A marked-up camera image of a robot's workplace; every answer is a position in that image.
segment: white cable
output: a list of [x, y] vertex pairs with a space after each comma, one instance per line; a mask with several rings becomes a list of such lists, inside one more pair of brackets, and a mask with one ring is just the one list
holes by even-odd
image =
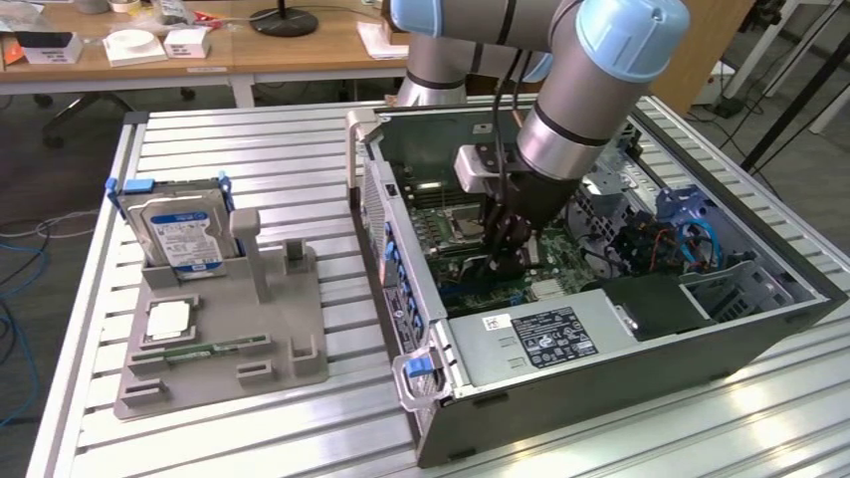
[[[33, 234], [37, 234], [40, 237], [45, 237], [46, 238], [48, 235], [44, 233], [44, 231], [48, 228], [56, 226], [64, 220], [73, 219], [73, 218], [81, 217], [81, 216], [96, 216], [97, 213], [98, 213], [98, 209], [92, 209], [89, 211], [69, 212], [64, 216], [58, 216], [58, 217], [54, 217], [52, 219], [48, 219], [41, 224], [38, 224], [36, 226], [36, 228], [33, 230], [30, 230], [30, 231], [18, 232], [18, 233], [14, 233], [14, 234], [0, 234], [0, 237], [4, 237], [6, 239], [14, 239], [14, 238], [18, 238], [18, 237], [26, 237], [26, 236], [32, 236]], [[68, 239], [70, 237], [85, 236], [86, 234], [92, 234], [92, 232], [94, 232], [94, 228], [86, 229], [85, 231], [80, 231], [80, 232], [72, 232], [70, 234], [50, 234], [50, 239]]]

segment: gray carpet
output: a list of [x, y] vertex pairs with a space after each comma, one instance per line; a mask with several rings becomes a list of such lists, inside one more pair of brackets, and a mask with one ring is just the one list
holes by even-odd
[[[742, 63], [756, 35], [738, 35], [727, 57]], [[770, 60], [788, 48], [776, 40], [754, 78], [758, 78]], [[808, 56], [796, 69], [780, 95], [762, 102], [762, 115], [752, 115], [735, 136], [735, 143], [748, 151], [768, 129], [788, 102], [788, 97], [804, 85], [812, 69], [822, 60]], [[839, 72], [811, 102], [799, 120], [788, 129], [791, 134], [823, 105], [824, 99], [846, 85], [850, 74]], [[337, 100], [339, 83], [281, 85], [279, 88], [257, 89], [257, 106], [287, 103], [320, 103]], [[360, 100], [379, 99], [392, 90], [392, 82], [360, 82]], [[752, 89], [755, 97], [759, 89]], [[193, 102], [182, 102], [176, 89], [128, 92], [126, 101], [142, 111], [173, 111], [186, 109], [232, 108], [228, 89], [206, 87], [196, 89]], [[9, 108], [0, 112], [0, 223], [26, 218], [50, 218], [66, 212], [86, 210], [98, 206], [102, 184], [112, 163], [118, 138], [121, 114], [108, 104], [97, 104], [62, 129], [66, 145], [60, 150], [41, 145], [40, 127], [50, 115], [73, 96], [53, 95], [54, 105], [40, 110], [29, 97], [17, 97]], [[5, 99], [0, 98], [0, 107]], [[702, 109], [694, 113], [710, 118]], [[719, 119], [719, 124], [732, 130], [742, 116]], [[786, 203], [827, 238], [844, 250], [850, 250], [850, 199], [844, 193], [850, 181], [850, 164], [846, 161], [850, 136], [844, 133], [850, 124], [850, 112], [844, 111], [822, 136], [804, 133], [779, 155], [764, 170], [766, 177], [778, 189]], [[710, 123], [695, 123], [703, 135], [715, 143], [724, 140], [718, 128]], [[740, 155], [728, 146], [724, 149], [736, 160]], [[12, 199], [20, 207], [10, 208]], [[62, 232], [80, 230], [92, 222], [81, 218], [66, 225]], [[37, 247], [40, 240], [28, 238], [2, 241], [17, 246]], [[45, 387], [50, 383], [53, 367], [58, 357], [65, 334], [65, 324], [70, 314], [77, 281], [82, 271], [88, 237], [52, 241], [49, 245], [49, 266], [46, 273], [25, 293], [8, 302], [24, 328], [42, 383], [40, 397], [22, 416], [37, 418], [46, 397]], [[26, 260], [26, 254], [0, 251], [0, 277]], [[20, 351], [14, 351], [9, 361], [0, 367], [0, 417], [26, 400], [29, 380], [26, 363]], [[37, 424], [24, 423], [0, 429], [0, 472], [1, 476], [22, 476], [29, 460], [29, 452], [37, 431]]]

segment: white box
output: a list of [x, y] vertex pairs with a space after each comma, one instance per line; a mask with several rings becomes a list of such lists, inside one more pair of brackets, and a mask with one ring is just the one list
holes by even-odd
[[172, 30], [164, 38], [164, 51], [170, 58], [206, 58], [209, 40], [205, 28]]
[[712, 105], [719, 98], [722, 88], [728, 85], [734, 76], [734, 68], [723, 62], [716, 62], [711, 69], [711, 74], [706, 80], [706, 85], [700, 90], [700, 94], [694, 100], [694, 105]]
[[120, 30], [104, 39], [110, 67], [125, 67], [168, 59], [158, 38], [142, 30]]
[[82, 53], [82, 41], [74, 33], [64, 47], [28, 48], [21, 46], [26, 61], [33, 65], [57, 65], [77, 63]]

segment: green circuit board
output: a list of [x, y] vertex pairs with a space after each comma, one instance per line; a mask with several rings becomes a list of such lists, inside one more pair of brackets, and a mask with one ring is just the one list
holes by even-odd
[[483, 261], [477, 205], [412, 211], [423, 253], [449, 317], [575, 294], [605, 271], [593, 271], [563, 227], [551, 227], [523, 248], [533, 265], [521, 278], [468, 281], [464, 269]]

